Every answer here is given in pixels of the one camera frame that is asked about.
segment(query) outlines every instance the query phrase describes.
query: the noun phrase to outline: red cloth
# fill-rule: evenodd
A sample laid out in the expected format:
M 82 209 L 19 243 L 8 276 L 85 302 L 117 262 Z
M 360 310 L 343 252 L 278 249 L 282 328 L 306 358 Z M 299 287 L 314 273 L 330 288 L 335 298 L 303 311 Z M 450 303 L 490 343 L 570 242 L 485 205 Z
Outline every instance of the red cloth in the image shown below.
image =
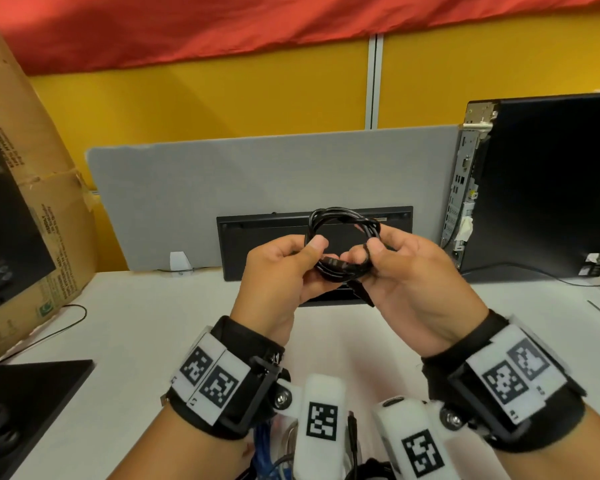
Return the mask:
M 30 75 L 135 67 L 414 31 L 600 0 L 0 0 Z

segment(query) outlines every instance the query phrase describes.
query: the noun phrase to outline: green logo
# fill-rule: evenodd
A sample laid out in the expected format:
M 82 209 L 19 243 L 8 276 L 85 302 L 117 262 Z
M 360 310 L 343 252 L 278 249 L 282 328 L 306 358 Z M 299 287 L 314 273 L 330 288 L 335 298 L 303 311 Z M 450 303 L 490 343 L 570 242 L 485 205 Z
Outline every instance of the green logo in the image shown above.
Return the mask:
M 49 300 L 44 305 L 40 306 L 40 316 L 44 317 L 44 316 L 48 315 L 49 313 L 51 313 L 51 310 L 53 310 L 53 309 L 54 309 L 54 306 L 51 303 L 51 300 Z

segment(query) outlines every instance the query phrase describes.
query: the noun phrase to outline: screw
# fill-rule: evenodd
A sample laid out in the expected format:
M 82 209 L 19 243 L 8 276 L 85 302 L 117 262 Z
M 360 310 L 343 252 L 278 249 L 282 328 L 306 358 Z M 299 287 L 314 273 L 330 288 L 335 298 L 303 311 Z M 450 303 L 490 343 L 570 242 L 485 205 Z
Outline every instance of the screw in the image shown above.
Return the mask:
M 448 408 L 440 409 L 440 422 L 451 431 L 457 431 L 464 426 L 462 418 Z
M 288 389 L 282 389 L 273 402 L 273 405 L 278 410 L 287 409 L 291 405 L 291 392 Z

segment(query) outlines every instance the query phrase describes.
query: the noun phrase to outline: desk surface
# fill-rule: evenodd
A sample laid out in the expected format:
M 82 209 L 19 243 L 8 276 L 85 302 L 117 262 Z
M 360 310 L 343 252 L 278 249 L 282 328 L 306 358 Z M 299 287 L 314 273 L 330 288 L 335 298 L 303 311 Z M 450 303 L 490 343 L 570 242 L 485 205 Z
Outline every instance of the desk surface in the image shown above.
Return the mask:
M 208 269 L 192 276 L 100 273 L 76 300 L 87 320 L 13 359 L 13 363 L 94 359 L 96 368 L 13 476 L 14 480 L 104 479 L 160 409 L 160 396 L 200 329 L 229 313 L 239 283 Z M 516 315 L 551 346 L 589 392 L 600 413 L 600 288 L 559 282 L 476 285 L 488 306 Z M 66 308 L 47 335 L 80 318 Z M 301 308 L 285 366 L 295 383 L 320 372 L 347 382 L 365 458 L 386 458 L 371 405 L 396 394 L 426 398 L 420 358 L 366 305 Z M 467 431 L 449 444 L 463 478 L 507 475 Z

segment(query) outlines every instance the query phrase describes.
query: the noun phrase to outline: gray partition panel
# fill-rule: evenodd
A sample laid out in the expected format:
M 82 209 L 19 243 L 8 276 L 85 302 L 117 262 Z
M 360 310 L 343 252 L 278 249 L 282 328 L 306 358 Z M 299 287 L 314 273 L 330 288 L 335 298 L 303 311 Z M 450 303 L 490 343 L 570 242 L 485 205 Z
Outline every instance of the gray partition panel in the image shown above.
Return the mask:
M 184 251 L 220 266 L 216 217 L 412 205 L 414 233 L 440 241 L 456 126 L 93 148 L 87 161 L 133 271 Z

